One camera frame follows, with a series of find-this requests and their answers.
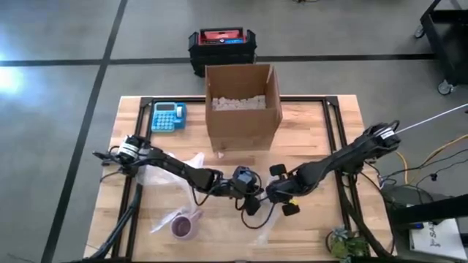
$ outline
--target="wooden tabletop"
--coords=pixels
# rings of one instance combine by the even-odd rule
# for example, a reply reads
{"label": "wooden tabletop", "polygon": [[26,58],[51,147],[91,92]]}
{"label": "wooden tabletop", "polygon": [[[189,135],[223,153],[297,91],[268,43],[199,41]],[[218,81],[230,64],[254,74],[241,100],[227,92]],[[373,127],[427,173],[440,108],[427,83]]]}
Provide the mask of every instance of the wooden tabletop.
{"label": "wooden tabletop", "polygon": [[[347,140],[352,142],[364,130],[358,101],[354,95],[339,95],[338,98]],[[139,101],[140,97],[136,96],[121,97],[110,145],[119,145],[125,135],[134,133]],[[188,104],[186,128],[171,134],[154,134],[151,144],[175,154],[180,160],[204,153],[204,167],[219,169],[226,178],[238,165],[251,167],[263,178],[264,184],[269,177],[268,168],[273,164],[283,163],[292,169],[331,153],[320,103],[282,102],[283,121],[270,151],[226,152],[222,158],[211,150],[204,109],[204,104]],[[333,127],[338,136],[334,121]],[[106,167],[104,173],[115,169]],[[366,167],[364,172],[377,182],[372,169]],[[123,187],[124,176],[119,175],[101,183],[85,256],[95,252],[116,225]],[[384,248],[390,250],[392,235],[380,194],[365,178],[359,178],[357,188],[364,221]],[[301,212],[288,217],[278,216],[268,239],[262,243],[255,239],[262,230],[247,229],[242,224],[233,200],[210,197],[201,207],[204,215],[200,220],[199,235],[194,240],[179,241],[171,236],[167,225],[158,232],[151,234],[150,231],[164,215],[189,204],[188,195],[177,186],[145,186],[132,260],[334,260],[326,250],[324,240],[329,231],[343,224],[335,177],[326,177],[312,193],[298,198],[298,202]],[[254,220],[250,221],[248,217],[246,220],[255,224],[263,215],[259,213]],[[126,232],[122,244],[127,244]]]}

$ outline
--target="gray floor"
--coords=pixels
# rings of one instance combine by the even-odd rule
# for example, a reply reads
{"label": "gray floor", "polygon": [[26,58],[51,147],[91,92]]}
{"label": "gray floor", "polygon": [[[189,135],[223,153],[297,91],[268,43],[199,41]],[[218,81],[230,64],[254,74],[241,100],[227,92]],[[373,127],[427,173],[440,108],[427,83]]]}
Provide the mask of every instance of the gray floor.
{"label": "gray floor", "polygon": [[[119,2],[0,1],[0,61],[101,58]],[[412,37],[428,5],[424,0],[129,0],[112,58],[187,57],[186,38],[193,31],[220,26],[257,33],[259,56],[429,53],[425,38]],[[443,5],[450,7],[448,1]],[[442,80],[437,61],[275,66],[282,94],[357,94],[367,125],[399,119],[405,127],[468,101],[467,89],[445,97],[437,93]],[[0,67],[0,144],[9,149],[0,158],[0,262],[40,261],[98,68]],[[83,254],[101,174],[90,152],[106,149],[119,97],[203,93],[203,80],[188,64],[107,68],[55,262]],[[459,111],[405,132],[399,150],[417,165],[439,145],[465,134],[466,120]],[[463,142],[447,155],[467,146]],[[390,155],[379,168],[385,174],[400,169],[401,162]],[[465,170],[459,165],[421,186],[465,194]]]}

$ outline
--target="cart wheel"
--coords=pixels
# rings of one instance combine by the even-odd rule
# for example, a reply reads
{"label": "cart wheel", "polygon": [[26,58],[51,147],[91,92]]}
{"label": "cart wheel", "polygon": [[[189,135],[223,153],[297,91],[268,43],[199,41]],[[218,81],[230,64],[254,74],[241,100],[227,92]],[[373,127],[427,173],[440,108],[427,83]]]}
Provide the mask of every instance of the cart wheel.
{"label": "cart wheel", "polygon": [[439,84],[439,87],[437,87],[437,91],[445,96],[454,92],[455,87],[452,84],[448,84],[447,80],[444,80]]}
{"label": "cart wheel", "polygon": [[415,38],[420,39],[421,37],[424,37],[424,34],[424,27],[422,25],[419,25],[415,31]]}

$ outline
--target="black cart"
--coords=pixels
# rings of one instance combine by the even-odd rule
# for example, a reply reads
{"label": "black cart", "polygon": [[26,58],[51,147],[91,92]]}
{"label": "black cart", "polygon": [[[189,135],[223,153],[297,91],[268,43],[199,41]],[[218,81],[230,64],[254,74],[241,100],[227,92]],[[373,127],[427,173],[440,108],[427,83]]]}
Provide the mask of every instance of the black cart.
{"label": "black cart", "polygon": [[427,36],[445,78],[437,90],[448,95],[468,83],[468,10],[435,10],[439,3],[435,0],[424,12],[415,37]]}

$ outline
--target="cardboard box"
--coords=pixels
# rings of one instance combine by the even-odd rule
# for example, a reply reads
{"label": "cardboard box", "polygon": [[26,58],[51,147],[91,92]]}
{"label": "cardboard box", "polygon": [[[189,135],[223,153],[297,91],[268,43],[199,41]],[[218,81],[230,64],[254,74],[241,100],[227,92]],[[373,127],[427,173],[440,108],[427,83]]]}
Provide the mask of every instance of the cardboard box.
{"label": "cardboard box", "polygon": [[[267,150],[282,120],[273,66],[207,66],[206,126],[214,151]],[[248,99],[265,95],[264,110],[212,110],[212,99]]]}

